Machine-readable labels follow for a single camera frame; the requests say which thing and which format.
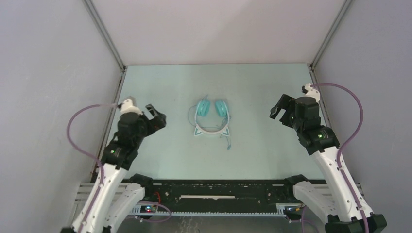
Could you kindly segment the teal cat ear headphones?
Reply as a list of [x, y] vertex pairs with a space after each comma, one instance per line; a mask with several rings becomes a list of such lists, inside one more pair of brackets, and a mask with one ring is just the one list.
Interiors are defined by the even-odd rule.
[[187, 111], [187, 120], [193, 127], [194, 136], [214, 136], [225, 139], [227, 150], [232, 148], [229, 125], [231, 115], [225, 100], [210, 101], [204, 96]]

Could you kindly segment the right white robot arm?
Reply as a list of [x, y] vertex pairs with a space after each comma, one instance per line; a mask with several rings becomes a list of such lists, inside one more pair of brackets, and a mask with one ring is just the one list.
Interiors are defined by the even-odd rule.
[[328, 185], [332, 198], [320, 194], [303, 176], [294, 176], [282, 190], [285, 201], [298, 200], [311, 209], [325, 225], [327, 233], [380, 233], [387, 227], [382, 214], [375, 214], [357, 188], [342, 156], [334, 131], [321, 125], [320, 107], [313, 97], [293, 98], [283, 94], [270, 111], [275, 119], [296, 131], [299, 143], [314, 160]]

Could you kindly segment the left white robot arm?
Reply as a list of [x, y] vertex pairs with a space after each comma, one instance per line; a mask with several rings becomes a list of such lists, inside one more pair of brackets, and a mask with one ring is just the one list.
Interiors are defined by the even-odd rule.
[[151, 186], [144, 183], [131, 183], [128, 185], [126, 195], [115, 204], [111, 203], [116, 189], [138, 156], [143, 140], [166, 127], [166, 115], [148, 104], [146, 109], [153, 116], [152, 119], [148, 119], [131, 99], [120, 104], [108, 104], [110, 108], [119, 109], [120, 119], [117, 123], [118, 130], [105, 146], [103, 156], [99, 159], [78, 147], [70, 134], [71, 125], [79, 114], [99, 106], [93, 104], [82, 108], [70, 118], [67, 124], [66, 134], [69, 143], [80, 153], [92, 158], [99, 172], [85, 206], [69, 227], [61, 229], [63, 233], [113, 233], [136, 203], [148, 202], [154, 195]]

